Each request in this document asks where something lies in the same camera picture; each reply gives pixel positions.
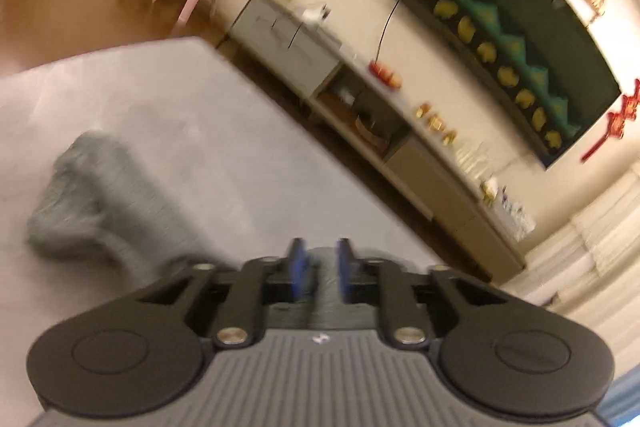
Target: cabinet drawer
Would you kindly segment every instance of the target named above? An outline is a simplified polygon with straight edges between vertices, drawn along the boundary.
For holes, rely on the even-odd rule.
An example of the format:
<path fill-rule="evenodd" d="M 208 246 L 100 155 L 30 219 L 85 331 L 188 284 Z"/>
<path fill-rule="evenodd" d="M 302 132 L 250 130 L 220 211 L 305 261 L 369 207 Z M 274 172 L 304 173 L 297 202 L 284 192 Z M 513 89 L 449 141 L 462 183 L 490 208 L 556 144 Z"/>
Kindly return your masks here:
<path fill-rule="evenodd" d="M 230 34 L 300 96 L 310 96 L 338 65 L 307 29 L 265 0 L 250 0 Z"/>
<path fill-rule="evenodd" d="M 489 223 L 480 217 L 465 223 L 456 230 L 454 236 L 494 283 L 505 283 L 524 269 L 524 264 L 514 256 Z"/>
<path fill-rule="evenodd" d="M 474 202 L 459 181 L 439 165 L 415 137 L 407 140 L 386 162 L 398 178 L 433 212 L 449 232 L 472 219 Z"/>

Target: red hanging ornament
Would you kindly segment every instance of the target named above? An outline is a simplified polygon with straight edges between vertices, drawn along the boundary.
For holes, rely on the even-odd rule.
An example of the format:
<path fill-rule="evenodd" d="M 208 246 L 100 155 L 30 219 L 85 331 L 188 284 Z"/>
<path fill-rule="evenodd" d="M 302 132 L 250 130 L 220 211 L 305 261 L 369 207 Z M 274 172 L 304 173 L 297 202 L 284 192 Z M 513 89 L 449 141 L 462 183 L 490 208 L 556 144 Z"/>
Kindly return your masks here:
<path fill-rule="evenodd" d="M 607 132 L 600 138 L 593 147 L 591 147 L 580 159 L 582 163 L 586 162 L 594 153 L 604 145 L 609 137 L 618 138 L 619 140 L 625 136 L 625 120 L 634 121 L 638 115 L 638 104 L 640 103 L 640 78 L 636 78 L 636 89 L 633 95 L 622 95 L 622 108 L 619 112 L 610 111 L 607 113 L 609 123 L 607 124 Z"/>

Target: gold ornament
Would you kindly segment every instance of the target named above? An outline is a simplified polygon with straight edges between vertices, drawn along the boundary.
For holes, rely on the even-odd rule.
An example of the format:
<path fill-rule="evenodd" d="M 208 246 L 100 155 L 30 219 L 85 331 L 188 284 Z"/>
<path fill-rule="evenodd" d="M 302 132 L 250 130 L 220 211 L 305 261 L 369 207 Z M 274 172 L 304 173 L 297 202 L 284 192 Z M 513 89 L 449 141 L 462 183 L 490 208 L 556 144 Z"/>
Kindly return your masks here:
<path fill-rule="evenodd" d="M 533 124 L 533 128 L 540 132 L 546 123 L 546 114 L 545 110 L 541 107 L 537 108 L 533 113 L 533 118 L 531 118 L 531 123 Z"/>
<path fill-rule="evenodd" d="M 558 131 L 549 131 L 545 134 L 545 138 L 553 149 L 560 149 L 562 145 L 562 137 Z"/>
<path fill-rule="evenodd" d="M 535 95 L 530 92 L 529 89 L 521 90 L 517 95 L 515 102 L 523 109 L 531 107 L 531 105 L 536 101 Z"/>
<path fill-rule="evenodd" d="M 478 52 L 480 60 L 482 60 L 485 64 L 488 62 L 495 62 L 495 59 L 498 57 L 495 46 L 491 44 L 491 42 L 483 42 L 478 46 L 478 49 L 476 51 Z"/>
<path fill-rule="evenodd" d="M 467 16 L 462 17 L 458 23 L 458 36 L 465 44 L 469 44 L 476 34 L 476 27 Z"/>
<path fill-rule="evenodd" d="M 434 15 L 441 19 L 451 19 L 460 8 L 456 3 L 450 0 L 439 0 L 433 8 Z"/>
<path fill-rule="evenodd" d="M 498 68 L 498 80 L 504 87 L 515 87 L 520 81 L 520 77 L 513 71 L 513 68 L 500 66 Z"/>
<path fill-rule="evenodd" d="M 429 129 L 438 132 L 444 132 L 444 122 L 442 121 L 442 118 L 440 118 L 437 114 L 434 114 L 432 117 L 430 117 L 427 122 L 429 123 Z"/>
<path fill-rule="evenodd" d="M 442 137 L 442 144 L 447 146 L 453 143 L 453 140 L 458 136 L 458 131 L 449 131 L 445 136 Z"/>
<path fill-rule="evenodd" d="M 428 102 L 421 103 L 420 107 L 415 111 L 416 118 L 422 118 L 427 116 L 427 113 L 431 110 L 431 104 Z"/>

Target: gray ribbed surface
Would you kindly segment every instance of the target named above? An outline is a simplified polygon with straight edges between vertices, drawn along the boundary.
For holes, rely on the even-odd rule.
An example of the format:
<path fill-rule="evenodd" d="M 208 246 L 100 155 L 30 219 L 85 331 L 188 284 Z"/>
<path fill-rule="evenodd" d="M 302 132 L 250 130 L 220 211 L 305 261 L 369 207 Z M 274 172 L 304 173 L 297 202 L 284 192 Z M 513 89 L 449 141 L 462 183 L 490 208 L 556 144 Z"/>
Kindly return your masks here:
<path fill-rule="evenodd" d="M 257 346 L 227 351 L 185 396 L 113 422 L 56 411 L 33 427 L 508 427 L 472 409 L 418 353 L 396 351 L 374 331 L 271 330 Z M 491 376 L 487 376 L 491 385 Z M 602 427 L 591 415 L 562 427 Z"/>

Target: cable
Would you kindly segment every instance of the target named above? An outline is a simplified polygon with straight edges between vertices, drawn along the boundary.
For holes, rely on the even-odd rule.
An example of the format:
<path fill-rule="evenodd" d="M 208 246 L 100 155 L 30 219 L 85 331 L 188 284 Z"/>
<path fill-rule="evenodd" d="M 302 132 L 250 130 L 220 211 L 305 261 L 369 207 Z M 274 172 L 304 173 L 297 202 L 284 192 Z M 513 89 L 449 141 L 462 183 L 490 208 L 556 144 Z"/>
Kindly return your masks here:
<path fill-rule="evenodd" d="M 394 4 L 394 8 L 391 10 L 391 13 L 389 14 L 389 17 L 386 19 L 385 29 L 382 30 L 382 35 L 380 35 L 380 42 L 378 43 L 378 50 L 376 51 L 376 62 L 378 61 L 378 57 L 380 57 L 380 48 L 382 47 L 382 39 L 385 38 L 386 27 L 389 26 L 389 21 L 391 20 L 391 16 L 396 11 L 396 8 L 398 8 L 399 3 L 400 3 L 400 0 L 397 0 L 396 4 Z"/>

